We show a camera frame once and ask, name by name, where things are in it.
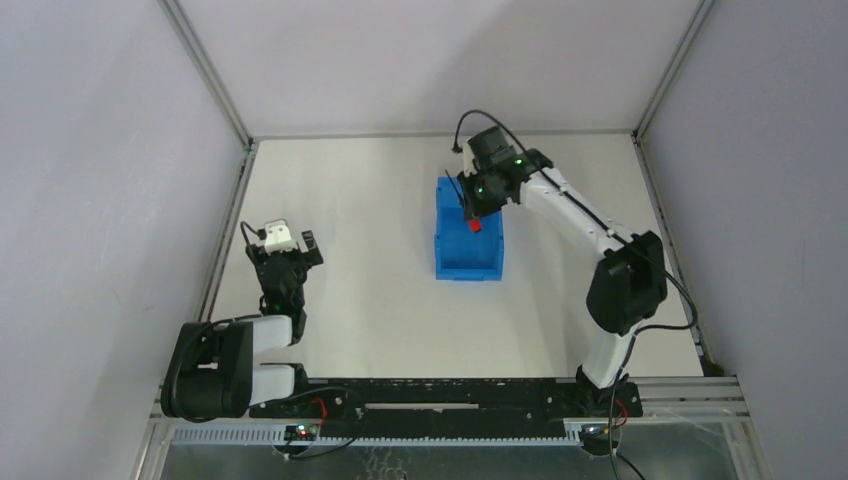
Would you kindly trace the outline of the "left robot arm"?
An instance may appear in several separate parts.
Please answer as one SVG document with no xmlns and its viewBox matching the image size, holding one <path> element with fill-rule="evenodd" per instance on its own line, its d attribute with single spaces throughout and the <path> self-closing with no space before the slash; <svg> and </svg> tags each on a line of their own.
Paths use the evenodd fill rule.
<svg viewBox="0 0 848 480">
<path fill-rule="evenodd" d="M 161 388 L 167 417 L 195 423 L 239 418 L 253 405 L 294 392 L 294 366 L 262 366 L 255 357 L 302 339 L 304 284 L 309 270 L 323 264 L 322 253 L 312 231 L 295 240 L 282 226 L 266 227 L 263 239 L 245 251 L 261 289 L 259 311 L 181 327 Z"/>
</svg>

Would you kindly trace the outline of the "red handled screwdriver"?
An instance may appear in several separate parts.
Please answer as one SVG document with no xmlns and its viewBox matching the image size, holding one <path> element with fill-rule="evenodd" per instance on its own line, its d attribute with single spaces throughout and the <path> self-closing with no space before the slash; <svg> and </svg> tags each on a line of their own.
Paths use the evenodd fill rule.
<svg viewBox="0 0 848 480">
<path fill-rule="evenodd" d="M 464 185 L 458 176 L 451 175 L 448 170 L 445 171 L 445 174 L 457 196 L 459 206 L 462 210 L 463 221 L 473 233 L 479 233 L 482 230 L 482 224 L 471 207 Z"/>
</svg>

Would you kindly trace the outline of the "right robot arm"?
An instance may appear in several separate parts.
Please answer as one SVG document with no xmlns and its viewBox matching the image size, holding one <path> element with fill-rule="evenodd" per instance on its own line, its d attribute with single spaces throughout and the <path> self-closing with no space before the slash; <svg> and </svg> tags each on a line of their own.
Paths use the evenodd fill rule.
<svg viewBox="0 0 848 480">
<path fill-rule="evenodd" d="M 652 231 L 636 233 L 592 205 L 537 149 L 510 143 L 490 127 L 456 140 L 462 158 L 457 174 L 460 204 L 469 227 L 514 204 L 541 215 L 588 259 L 592 279 L 586 307 L 596 326 L 580 381 L 606 391 L 621 377 L 631 341 L 668 295 L 664 248 Z"/>
</svg>

